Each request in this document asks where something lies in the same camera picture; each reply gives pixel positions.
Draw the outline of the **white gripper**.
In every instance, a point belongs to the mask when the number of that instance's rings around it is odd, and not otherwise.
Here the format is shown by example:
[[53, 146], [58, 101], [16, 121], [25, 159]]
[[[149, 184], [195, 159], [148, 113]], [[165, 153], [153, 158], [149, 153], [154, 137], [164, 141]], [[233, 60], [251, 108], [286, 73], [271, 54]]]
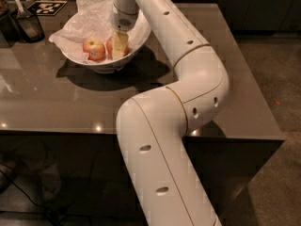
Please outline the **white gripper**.
[[125, 56], [129, 39], [126, 32], [135, 27], [137, 18], [137, 13], [127, 14], [117, 9], [115, 6], [112, 6], [109, 14], [109, 21], [114, 30], [121, 30], [115, 32], [112, 37], [112, 58], [120, 59]]

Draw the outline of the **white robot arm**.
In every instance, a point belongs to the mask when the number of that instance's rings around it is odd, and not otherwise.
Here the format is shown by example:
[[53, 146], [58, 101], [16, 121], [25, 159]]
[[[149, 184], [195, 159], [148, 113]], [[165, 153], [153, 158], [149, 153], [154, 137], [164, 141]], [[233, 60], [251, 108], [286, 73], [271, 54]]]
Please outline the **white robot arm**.
[[113, 0], [113, 24], [141, 11], [177, 79], [127, 100], [117, 115], [119, 147], [149, 226], [222, 226], [183, 146], [229, 93], [214, 48], [170, 0]]

